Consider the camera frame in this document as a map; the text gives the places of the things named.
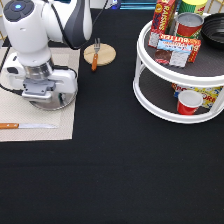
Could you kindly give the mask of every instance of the cutting board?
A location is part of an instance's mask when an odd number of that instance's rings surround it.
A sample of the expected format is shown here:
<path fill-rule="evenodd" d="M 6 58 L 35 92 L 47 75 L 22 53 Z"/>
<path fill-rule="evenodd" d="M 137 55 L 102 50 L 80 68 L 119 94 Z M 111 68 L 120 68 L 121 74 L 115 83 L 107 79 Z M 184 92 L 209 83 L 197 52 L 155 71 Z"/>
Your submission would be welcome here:
<path fill-rule="evenodd" d="M 95 54 L 94 45 L 87 47 L 84 51 L 84 58 L 89 63 L 93 63 L 93 55 Z M 110 64 L 116 57 L 116 51 L 113 47 L 107 44 L 100 44 L 100 50 L 98 51 L 97 66 L 103 66 Z"/>

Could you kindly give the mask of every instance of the snack box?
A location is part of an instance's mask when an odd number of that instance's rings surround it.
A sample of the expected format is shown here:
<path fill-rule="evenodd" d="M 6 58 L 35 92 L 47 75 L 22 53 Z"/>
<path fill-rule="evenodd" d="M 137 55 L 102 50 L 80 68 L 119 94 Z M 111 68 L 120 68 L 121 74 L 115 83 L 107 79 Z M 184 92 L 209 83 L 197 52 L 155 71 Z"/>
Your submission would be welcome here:
<path fill-rule="evenodd" d="M 157 51 L 155 53 L 156 62 L 175 67 L 185 67 L 192 52 L 193 45 L 184 41 L 175 41 L 176 38 L 178 37 L 164 34 L 160 35 Z"/>
<path fill-rule="evenodd" d="M 184 90 L 194 90 L 199 92 L 203 96 L 202 106 L 208 109 L 211 109 L 214 102 L 216 101 L 219 93 L 221 92 L 223 86 L 220 87 L 211 87 L 211 88 L 198 88 L 198 87 L 187 87 L 178 84 L 172 84 L 172 87 L 175 88 L 174 97 L 178 98 L 178 95 L 181 91 Z"/>
<path fill-rule="evenodd" d="M 153 16 L 148 45 L 156 48 L 160 34 L 169 32 L 177 7 L 176 0 L 158 0 Z"/>
<path fill-rule="evenodd" d="M 179 43 L 186 43 L 188 45 L 192 45 L 192 52 L 188 58 L 188 62 L 194 62 L 196 59 L 196 56 L 198 54 L 198 51 L 201 46 L 201 41 L 197 39 L 189 39 L 189 38 L 183 38 L 183 37 L 176 37 L 176 36 L 171 36 L 171 35 L 165 35 L 161 34 L 159 39 L 164 39 L 164 40 L 172 40 L 174 42 L 179 42 Z"/>

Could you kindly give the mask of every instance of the red cup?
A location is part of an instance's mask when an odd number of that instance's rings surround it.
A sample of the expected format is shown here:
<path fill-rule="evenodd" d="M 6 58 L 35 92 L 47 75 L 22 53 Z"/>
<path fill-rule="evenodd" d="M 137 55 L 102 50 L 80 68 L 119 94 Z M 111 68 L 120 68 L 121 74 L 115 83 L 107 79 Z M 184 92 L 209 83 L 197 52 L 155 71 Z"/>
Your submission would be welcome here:
<path fill-rule="evenodd" d="M 182 115 L 193 115 L 202 105 L 203 97 L 193 90 L 184 90 L 178 95 L 177 111 Z"/>

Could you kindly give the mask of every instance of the white mat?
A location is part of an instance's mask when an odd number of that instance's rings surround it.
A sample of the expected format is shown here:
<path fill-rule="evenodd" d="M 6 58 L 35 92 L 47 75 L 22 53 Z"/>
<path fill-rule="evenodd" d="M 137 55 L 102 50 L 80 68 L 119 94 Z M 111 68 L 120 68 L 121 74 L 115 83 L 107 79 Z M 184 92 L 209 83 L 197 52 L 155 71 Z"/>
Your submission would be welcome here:
<path fill-rule="evenodd" d="M 6 48 L 0 49 L 2 61 Z M 67 48 L 51 49 L 56 65 L 68 66 L 78 73 L 80 51 Z M 11 88 L 4 72 L 0 77 L 3 86 Z M 15 94 L 0 89 L 0 123 L 46 123 L 56 125 L 56 129 L 0 130 L 0 141 L 34 141 L 72 139 L 75 100 L 57 111 L 43 111 Z"/>

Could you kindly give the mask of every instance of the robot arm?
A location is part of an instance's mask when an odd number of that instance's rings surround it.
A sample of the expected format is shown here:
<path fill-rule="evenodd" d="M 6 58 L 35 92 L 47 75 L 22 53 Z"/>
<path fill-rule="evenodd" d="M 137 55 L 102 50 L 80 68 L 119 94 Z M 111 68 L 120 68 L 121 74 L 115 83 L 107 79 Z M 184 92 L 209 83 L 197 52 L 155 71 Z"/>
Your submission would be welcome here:
<path fill-rule="evenodd" d="M 71 48 L 80 48 L 91 37 L 89 0 L 72 0 L 70 4 L 54 1 L 46 3 L 42 18 L 47 35 L 52 41 L 64 42 Z"/>
<path fill-rule="evenodd" d="M 4 8 L 3 21 L 16 50 L 4 65 L 11 86 L 23 89 L 22 96 L 28 101 L 47 103 L 42 109 L 50 105 L 59 108 L 54 100 L 58 100 L 58 94 L 76 94 L 77 75 L 72 69 L 54 66 L 48 41 L 64 42 L 78 49 L 89 40 L 92 34 L 89 0 L 71 0 L 70 4 L 12 0 Z"/>

